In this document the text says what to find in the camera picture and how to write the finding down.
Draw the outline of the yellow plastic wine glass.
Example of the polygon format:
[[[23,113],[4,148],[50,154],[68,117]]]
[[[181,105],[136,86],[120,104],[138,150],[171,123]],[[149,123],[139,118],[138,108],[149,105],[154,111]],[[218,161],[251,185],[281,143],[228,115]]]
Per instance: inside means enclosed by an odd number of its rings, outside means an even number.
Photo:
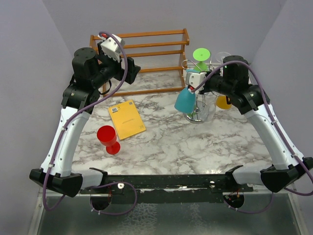
[[[227,101],[225,95],[220,95],[216,99],[216,106],[223,110],[229,110],[232,107],[232,104]]]

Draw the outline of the clear round wine glass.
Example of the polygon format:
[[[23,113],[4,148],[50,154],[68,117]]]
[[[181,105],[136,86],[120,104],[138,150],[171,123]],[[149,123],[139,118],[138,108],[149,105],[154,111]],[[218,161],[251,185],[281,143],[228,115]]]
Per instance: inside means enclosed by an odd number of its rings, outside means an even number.
[[[200,122],[207,122],[213,118],[216,112],[216,98],[212,93],[200,94],[198,96],[197,105]]]

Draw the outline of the clear champagne flute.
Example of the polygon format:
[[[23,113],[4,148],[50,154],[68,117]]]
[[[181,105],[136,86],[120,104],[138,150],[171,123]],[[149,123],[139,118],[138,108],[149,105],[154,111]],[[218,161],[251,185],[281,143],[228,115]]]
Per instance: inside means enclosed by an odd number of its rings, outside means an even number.
[[[220,64],[223,63],[224,58],[230,56],[231,54],[228,52],[218,52],[215,55],[215,59],[217,60],[217,62],[219,62]]]

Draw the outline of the green plastic wine glass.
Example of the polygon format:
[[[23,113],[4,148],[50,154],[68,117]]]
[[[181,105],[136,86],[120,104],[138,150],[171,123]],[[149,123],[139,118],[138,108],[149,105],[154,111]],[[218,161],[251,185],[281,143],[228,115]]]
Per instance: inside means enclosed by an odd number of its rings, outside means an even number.
[[[210,58],[211,53],[206,48],[198,48],[193,52],[193,58],[197,61],[193,70],[196,71],[208,71],[208,65],[206,61]]]

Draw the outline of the blue plastic wine glass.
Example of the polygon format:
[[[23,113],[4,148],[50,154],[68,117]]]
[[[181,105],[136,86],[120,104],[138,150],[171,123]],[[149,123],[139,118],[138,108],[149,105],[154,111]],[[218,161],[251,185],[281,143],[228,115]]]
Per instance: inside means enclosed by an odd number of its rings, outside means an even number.
[[[193,87],[185,87],[178,95],[174,108],[181,113],[192,113],[196,104],[196,94]]]

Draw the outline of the red plastic wine glass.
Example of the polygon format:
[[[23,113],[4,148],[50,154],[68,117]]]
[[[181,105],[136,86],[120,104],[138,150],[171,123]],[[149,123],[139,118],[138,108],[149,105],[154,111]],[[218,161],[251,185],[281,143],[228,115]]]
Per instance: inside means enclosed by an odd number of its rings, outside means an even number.
[[[106,152],[115,155],[120,151],[120,144],[117,141],[116,131],[112,126],[105,125],[97,131],[98,140],[106,147]]]

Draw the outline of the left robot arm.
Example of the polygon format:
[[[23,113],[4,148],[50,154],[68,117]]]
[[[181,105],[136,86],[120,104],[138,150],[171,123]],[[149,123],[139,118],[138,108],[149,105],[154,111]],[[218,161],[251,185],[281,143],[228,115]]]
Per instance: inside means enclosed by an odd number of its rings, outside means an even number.
[[[100,101],[99,88],[112,78],[132,84],[140,67],[124,51],[124,41],[108,39],[98,43],[98,51],[83,47],[72,59],[73,76],[63,92],[59,125],[50,150],[30,180],[51,191],[74,197],[81,189],[92,187],[97,193],[107,190],[104,172],[88,169],[72,171],[73,156],[82,130]]]

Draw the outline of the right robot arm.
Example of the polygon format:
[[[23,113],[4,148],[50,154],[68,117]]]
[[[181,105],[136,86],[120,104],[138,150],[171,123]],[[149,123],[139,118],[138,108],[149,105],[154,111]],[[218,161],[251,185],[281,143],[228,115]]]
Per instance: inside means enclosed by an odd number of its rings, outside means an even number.
[[[264,185],[272,192],[286,189],[313,168],[313,159],[305,157],[282,127],[260,81],[250,84],[252,72],[242,56],[230,55],[207,75],[204,88],[227,96],[230,103],[252,124],[272,160],[271,166],[238,166],[228,171],[225,187],[238,190],[243,184]]]

